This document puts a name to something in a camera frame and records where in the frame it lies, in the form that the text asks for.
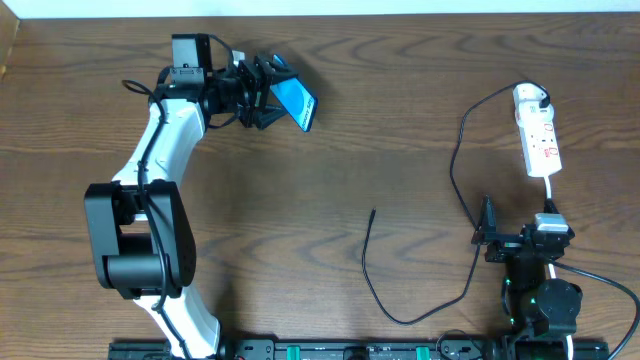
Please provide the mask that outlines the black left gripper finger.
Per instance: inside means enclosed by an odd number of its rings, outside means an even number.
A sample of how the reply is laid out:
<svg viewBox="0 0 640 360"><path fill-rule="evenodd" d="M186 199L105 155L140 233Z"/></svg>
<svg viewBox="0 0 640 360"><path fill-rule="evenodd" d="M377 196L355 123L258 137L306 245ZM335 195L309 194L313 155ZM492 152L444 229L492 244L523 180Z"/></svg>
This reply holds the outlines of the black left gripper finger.
<svg viewBox="0 0 640 360"><path fill-rule="evenodd" d="M290 79L296 79L299 75L297 70L276 55L272 58L256 55L254 64L269 83L281 83Z"/></svg>
<svg viewBox="0 0 640 360"><path fill-rule="evenodd" d="M282 106L267 104L254 111L252 124L258 130L264 130L278 119L286 116L288 112Z"/></svg>

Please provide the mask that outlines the blue Galaxy smartphone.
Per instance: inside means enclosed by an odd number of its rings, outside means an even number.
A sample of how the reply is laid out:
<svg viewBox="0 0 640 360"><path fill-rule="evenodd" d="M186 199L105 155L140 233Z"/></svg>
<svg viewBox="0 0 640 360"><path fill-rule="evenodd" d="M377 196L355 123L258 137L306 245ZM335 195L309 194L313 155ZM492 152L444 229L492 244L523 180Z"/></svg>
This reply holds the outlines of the blue Galaxy smartphone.
<svg viewBox="0 0 640 360"><path fill-rule="evenodd" d="M303 132L309 132L318 107L318 98L299 79L299 74L271 85L270 90L299 128Z"/></svg>

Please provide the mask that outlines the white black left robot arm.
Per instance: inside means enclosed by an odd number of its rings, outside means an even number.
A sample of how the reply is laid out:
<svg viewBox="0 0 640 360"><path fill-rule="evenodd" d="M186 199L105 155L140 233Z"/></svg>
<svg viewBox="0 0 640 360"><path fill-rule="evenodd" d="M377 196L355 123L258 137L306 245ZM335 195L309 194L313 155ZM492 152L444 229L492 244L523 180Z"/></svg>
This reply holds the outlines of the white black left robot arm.
<svg viewBox="0 0 640 360"><path fill-rule="evenodd" d="M219 320L193 283L196 244L180 186L193 150L226 114L246 128L264 130L290 116L310 131L319 100L281 56L246 59L230 46L227 64L213 66L213 34L175 34L173 63L156 85L125 80L148 99L149 121L125 166L85 192L89 239L100 285L143 308L167 337L153 350L123 345L124 359L234 359Z"/></svg>

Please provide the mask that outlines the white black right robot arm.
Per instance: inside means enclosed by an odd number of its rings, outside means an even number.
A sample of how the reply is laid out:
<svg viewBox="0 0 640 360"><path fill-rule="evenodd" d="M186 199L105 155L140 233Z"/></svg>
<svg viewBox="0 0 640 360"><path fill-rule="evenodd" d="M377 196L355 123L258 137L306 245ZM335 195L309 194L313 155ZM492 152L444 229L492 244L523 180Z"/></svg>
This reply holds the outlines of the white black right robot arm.
<svg viewBox="0 0 640 360"><path fill-rule="evenodd" d="M501 290L503 309L512 332L496 341L500 359L574 359L573 334L581 310L579 286L562 280L549 268L564 255L575 233L552 200L517 234L498 231L492 201L486 197L472 243L486 248L485 260L501 263L506 275Z"/></svg>

